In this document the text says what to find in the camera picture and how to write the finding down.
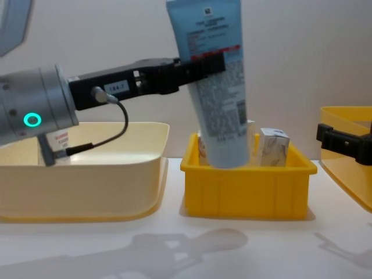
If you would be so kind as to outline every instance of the yellow crate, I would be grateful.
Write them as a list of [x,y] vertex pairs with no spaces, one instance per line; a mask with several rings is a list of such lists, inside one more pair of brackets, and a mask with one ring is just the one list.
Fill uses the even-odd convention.
[[[321,108],[321,122],[353,135],[370,132],[372,106]],[[329,175],[362,207],[372,212],[372,166],[358,164],[354,158],[325,149],[321,162]]]
[[317,167],[292,144],[285,167],[214,169],[200,166],[192,134],[181,163],[185,209],[190,216],[305,219],[309,176]]

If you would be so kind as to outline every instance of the red label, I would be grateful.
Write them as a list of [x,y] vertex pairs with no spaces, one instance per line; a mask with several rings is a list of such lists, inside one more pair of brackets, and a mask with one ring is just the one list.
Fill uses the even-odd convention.
[[69,133],[68,133],[68,132],[65,132],[65,133],[63,133],[62,135],[58,135],[58,136],[56,137],[56,140],[59,140],[60,138],[67,137],[68,135],[69,135]]
[[205,53],[200,54],[200,55],[192,55],[191,60],[197,60],[197,59],[204,58],[204,57],[207,57],[207,56],[210,56],[210,55],[213,55],[213,54],[217,54],[217,53],[237,51],[239,49],[240,49],[240,45],[233,45],[233,46],[230,46],[230,47],[227,47],[227,48],[218,49],[216,51],[205,52]]

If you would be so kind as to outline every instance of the white backdrop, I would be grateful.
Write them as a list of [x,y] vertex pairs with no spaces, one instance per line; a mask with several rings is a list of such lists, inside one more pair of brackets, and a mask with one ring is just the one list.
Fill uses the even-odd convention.
[[[321,106],[372,105],[372,1],[242,0],[248,116],[281,128],[311,158]],[[0,74],[59,63],[67,76],[177,56],[165,0],[34,0],[25,43]],[[125,101],[131,121],[171,125],[180,157],[198,122],[188,92]],[[121,121],[114,106],[81,121]]]

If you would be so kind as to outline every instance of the white box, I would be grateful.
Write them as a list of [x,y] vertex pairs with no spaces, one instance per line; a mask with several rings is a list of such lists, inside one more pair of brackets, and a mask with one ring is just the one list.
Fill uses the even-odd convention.
[[257,164],[262,167],[284,167],[290,139],[285,132],[262,128],[260,133]]

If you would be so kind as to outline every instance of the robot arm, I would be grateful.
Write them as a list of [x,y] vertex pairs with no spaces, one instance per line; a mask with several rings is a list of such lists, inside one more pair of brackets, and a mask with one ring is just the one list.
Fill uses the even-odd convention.
[[94,88],[118,101],[149,94],[170,94],[179,86],[225,71],[223,54],[181,63],[179,59],[148,59],[134,64],[65,79],[59,66],[0,76],[0,145],[38,137],[49,154],[45,134],[78,125],[75,110],[104,105]]

